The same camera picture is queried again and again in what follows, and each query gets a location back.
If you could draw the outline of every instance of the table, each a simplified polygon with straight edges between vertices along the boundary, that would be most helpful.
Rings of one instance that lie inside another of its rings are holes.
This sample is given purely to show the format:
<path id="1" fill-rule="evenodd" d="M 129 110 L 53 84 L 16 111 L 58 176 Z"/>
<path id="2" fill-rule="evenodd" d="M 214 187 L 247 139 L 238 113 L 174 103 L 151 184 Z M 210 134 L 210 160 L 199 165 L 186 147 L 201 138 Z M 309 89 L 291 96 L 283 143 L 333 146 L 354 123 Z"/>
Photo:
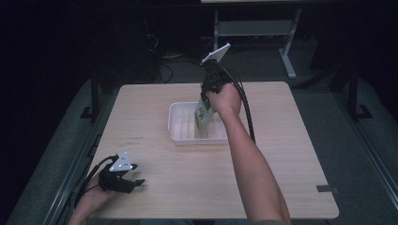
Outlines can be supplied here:
<path id="1" fill-rule="evenodd" d="M 336 218 L 339 214 L 298 107 L 284 82 L 243 84 L 256 142 L 266 156 L 292 218 Z M 175 145 L 168 133 L 169 107 L 199 99 L 199 83 L 123 86 L 91 168 L 128 152 L 146 179 L 131 194 L 119 194 L 94 218 L 245 218 L 228 144 Z M 247 124 L 244 108 L 240 116 Z"/>

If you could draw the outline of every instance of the background table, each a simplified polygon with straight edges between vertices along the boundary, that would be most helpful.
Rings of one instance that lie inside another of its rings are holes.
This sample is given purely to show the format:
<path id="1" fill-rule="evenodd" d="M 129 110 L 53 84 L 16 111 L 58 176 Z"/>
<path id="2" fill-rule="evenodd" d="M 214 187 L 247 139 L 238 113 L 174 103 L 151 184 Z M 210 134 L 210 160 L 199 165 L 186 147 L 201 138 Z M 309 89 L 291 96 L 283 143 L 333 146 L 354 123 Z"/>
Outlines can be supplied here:
<path id="1" fill-rule="evenodd" d="M 258 147 L 266 156 L 292 218 L 339 214 L 288 85 L 243 84 Z M 228 144 L 175 145 L 168 133 L 169 107 L 197 101 L 199 83 L 125 85 L 120 89 L 91 168 L 128 152 L 138 168 L 129 180 L 146 179 L 119 194 L 97 218 L 245 218 Z M 244 109 L 240 116 L 247 124 Z"/>

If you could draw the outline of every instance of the white tray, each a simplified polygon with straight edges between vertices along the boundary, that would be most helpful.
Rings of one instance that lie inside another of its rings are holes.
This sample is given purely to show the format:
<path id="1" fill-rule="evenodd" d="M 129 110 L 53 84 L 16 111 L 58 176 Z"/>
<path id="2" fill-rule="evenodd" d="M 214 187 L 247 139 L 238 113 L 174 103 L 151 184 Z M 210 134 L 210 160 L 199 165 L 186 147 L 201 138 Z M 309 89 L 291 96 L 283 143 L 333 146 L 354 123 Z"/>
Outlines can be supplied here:
<path id="1" fill-rule="evenodd" d="M 194 116 L 197 104 L 197 102 L 176 102 L 170 106 L 168 129 L 174 143 L 176 145 L 228 143 L 225 126 L 217 113 L 210 121 L 207 131 L 199 137 Z"/>

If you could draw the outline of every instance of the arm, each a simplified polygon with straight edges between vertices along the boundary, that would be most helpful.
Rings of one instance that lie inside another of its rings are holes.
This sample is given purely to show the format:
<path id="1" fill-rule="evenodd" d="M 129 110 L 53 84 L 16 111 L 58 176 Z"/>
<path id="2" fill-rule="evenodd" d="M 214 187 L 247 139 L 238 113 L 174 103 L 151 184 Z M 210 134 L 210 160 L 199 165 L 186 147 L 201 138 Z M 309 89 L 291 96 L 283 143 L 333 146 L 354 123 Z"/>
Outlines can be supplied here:
<path id="1" fill-rule="evenodd" d="M 219 94 L 207 93 L 215 112 L 224 122 L 234 164 L 240 198 L 248 220 L 283 220 L 291 224 L 283 194 L 261 151 L 239 118 L 241 100 L 234 85 L 226 84 Z"/>
<path id="2" fill-rule="evenodd" d="M 69 225 L 85 225 L 90 215 L 111 200 L 116 193 L 115 191 L 104 191 L 101 189 L 99 186 L 99 174 L 97 173 L 90 182 L 88 182 L 86 193 L 79 200 L 79 203 L 70 217 Z"/>

